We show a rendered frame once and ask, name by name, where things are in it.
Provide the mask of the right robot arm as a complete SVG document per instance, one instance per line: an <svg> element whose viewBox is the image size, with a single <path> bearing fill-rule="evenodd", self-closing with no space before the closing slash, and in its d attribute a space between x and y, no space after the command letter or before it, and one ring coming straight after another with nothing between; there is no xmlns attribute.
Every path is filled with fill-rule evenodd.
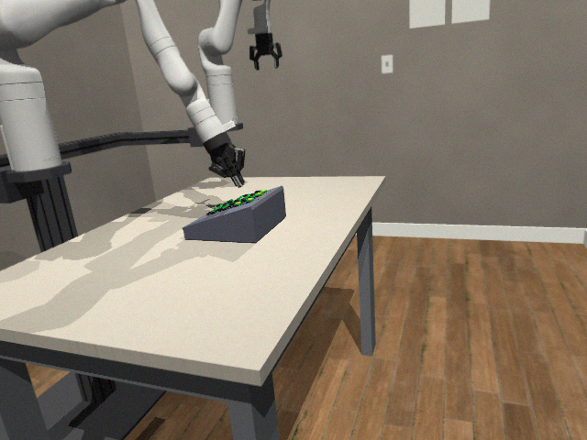
<svg viewBox="0 0 587 440"><path fill-rule="evenodd" d="M0 129L12 171L36 171L62 164L41 74L22 62L16 49L34 44L55 28L125 1L0 0ZM144 41L167 84L187 107L202 143L235 127L234 121L222 125L217 118L200 83L183 62L154 1L136 3Z"/></svg>

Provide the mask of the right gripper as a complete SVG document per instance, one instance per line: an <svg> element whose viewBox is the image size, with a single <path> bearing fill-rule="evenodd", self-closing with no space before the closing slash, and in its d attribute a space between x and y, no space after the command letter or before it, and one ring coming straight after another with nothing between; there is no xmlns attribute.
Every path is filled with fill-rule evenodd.
<svg viewBox="0 0 587 440"><path fill-rule="evenodd" d="M212 165L209 167L210 171L223 178L230 177L238 188L245 185L245 181L240 174L240 171L244 168L245 149L236 148L231 143L226 131L208 139L203 145L211 156ZM236 160L236 155L238 160Z"/></svg>

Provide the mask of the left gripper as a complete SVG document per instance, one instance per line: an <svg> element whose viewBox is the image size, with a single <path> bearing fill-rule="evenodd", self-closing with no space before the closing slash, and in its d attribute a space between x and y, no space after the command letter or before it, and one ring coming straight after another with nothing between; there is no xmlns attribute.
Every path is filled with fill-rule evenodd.
<svg viewBox="0 0 587 440"><path fill-rule="evenodd" d="M249 59L254 61L254 66L255 66L256 71L258 71L260 69L259 62L258 62L258 59L260 58L260 56L270 55L270 54L275 59L274 65L275 65L275 69L277 69L279 67L279 58L282 57L281 44L278 42L273 44L272 33L256 34L255 38L256 38L256 42L259 42L259 43L256 43L256 46L249 46ZM264 42L264 41L267 41L267 42ZM273 51L274 47L277 49L278 55ZM255 50L257 50L257 53L256 53L256 56L254 57Z"/></svg>

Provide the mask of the grey switch panel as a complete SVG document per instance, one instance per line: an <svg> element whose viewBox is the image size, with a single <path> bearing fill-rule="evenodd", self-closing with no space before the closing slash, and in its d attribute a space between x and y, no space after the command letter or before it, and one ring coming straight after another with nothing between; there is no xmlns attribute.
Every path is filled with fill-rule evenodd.
<svg viewBox="0 0 587 440"><path fill-rule="evenodd" d="M184 226L184 239L255 243L285 216L283 186L256 191L218 204L209 213Z"/></svg>

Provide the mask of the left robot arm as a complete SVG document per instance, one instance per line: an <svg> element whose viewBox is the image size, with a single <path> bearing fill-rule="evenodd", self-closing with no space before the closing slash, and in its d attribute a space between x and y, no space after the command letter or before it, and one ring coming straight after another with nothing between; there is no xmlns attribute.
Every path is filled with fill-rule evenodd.
<svg viewBox="0 0 587 440"><path fill-rule="evenodd" d="M255 25L248 29L248 34L263 31L272 33L270 2L265 0L253 9ZM203 30L198 38L209 97L207 102L222 125L229 121L238 123L231 68L218 55L227 54L231 50L241 3L242 0L219 0L220 11L216 25Z"/></svg>

